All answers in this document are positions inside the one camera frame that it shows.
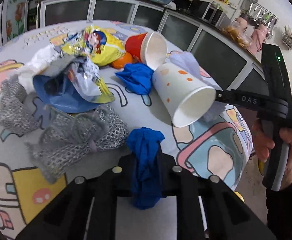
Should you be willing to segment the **person's right hand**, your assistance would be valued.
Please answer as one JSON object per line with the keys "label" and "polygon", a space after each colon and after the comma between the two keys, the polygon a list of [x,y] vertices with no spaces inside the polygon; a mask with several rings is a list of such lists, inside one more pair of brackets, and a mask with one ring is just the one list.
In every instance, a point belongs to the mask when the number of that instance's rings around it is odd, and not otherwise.
{"label": "person's right hand", "polygon": [[[252,126],[252,134],[256,155],[260,161],[265,163],[269,158],[270,150],[274,148],[275,143],[264,133],[262,123],[259,119],[257,119]],[[288,161],[281,183],[281,190],[283,190],[292,184],[292,129],[282,128],[279,135],[281,139],[290,146]]]}

